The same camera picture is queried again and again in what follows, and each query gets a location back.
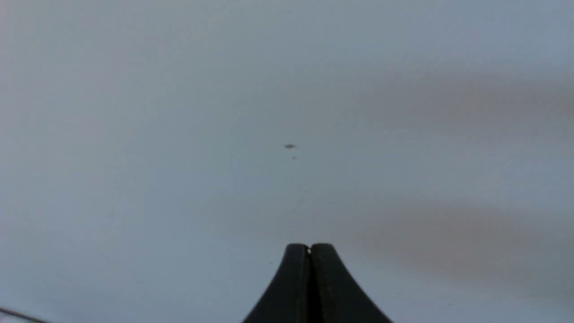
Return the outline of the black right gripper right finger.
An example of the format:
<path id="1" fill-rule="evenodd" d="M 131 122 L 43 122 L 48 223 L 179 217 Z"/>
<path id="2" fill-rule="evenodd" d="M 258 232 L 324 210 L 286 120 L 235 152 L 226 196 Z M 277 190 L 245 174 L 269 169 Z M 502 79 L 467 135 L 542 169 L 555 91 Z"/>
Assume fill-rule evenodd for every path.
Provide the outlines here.
<path id="1" fill-rule="evenodd" d="M 390 323 L 367 296 L 332 244 L 313 244 L 310 257 L 324 323 Z"/>

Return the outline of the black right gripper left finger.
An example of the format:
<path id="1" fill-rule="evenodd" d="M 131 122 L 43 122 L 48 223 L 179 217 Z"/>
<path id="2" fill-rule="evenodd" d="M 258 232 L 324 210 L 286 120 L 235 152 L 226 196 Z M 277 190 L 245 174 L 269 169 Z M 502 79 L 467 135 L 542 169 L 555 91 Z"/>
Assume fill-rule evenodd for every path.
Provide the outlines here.
<path id="1" fill-rule="evenodd" d="M 309 248 L 288 244 L 275 276 L 244 323 L 309 322 L 309 280 Z"/>

